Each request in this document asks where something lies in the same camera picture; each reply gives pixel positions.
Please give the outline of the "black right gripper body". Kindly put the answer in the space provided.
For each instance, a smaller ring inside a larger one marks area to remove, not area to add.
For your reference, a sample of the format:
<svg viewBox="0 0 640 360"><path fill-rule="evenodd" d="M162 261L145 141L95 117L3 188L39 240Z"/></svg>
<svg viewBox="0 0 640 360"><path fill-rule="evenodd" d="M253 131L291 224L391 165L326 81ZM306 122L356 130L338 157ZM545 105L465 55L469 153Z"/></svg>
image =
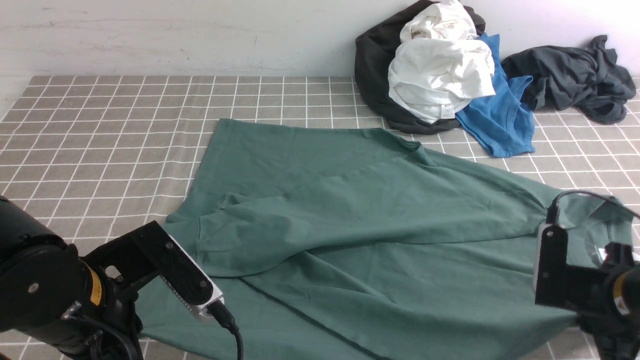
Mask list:
<svg viewBox="0 0 640 360"><path fill-rule="evenodd" d="M638 321L639 260L633 247L613 241L603 250L596 268L568 264L569 232L551 224L542 237L535 304L608 321Z"/></svg>

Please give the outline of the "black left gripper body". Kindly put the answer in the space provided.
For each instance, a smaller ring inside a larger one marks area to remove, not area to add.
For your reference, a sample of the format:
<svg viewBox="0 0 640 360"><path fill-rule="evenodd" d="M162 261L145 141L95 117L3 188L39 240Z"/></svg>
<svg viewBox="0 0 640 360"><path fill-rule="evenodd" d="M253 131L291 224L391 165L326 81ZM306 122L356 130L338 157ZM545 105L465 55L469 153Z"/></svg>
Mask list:
<svg viewBox="0 0 640 360"><path fill-rule="evenodd" d="M151 221L99 246L84 256L84 261L101 269L114 267L122 277L118 284L121 294L132 296L151 280L162 280L162 253L169 236L157 221Z"/></svg>

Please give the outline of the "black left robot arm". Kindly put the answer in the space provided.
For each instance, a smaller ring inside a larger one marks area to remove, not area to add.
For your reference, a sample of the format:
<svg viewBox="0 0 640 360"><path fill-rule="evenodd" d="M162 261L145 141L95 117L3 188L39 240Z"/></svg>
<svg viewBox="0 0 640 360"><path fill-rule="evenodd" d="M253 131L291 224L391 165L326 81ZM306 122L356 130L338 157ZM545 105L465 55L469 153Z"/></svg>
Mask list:
<svg viewBox="0 0 640 360"><path fill-rule="evenodd" d="M140 360L138 292L160 278L195 317L222 292L151 221L82 256L25 210L0 201L0 325L73 360Z"/></svg>

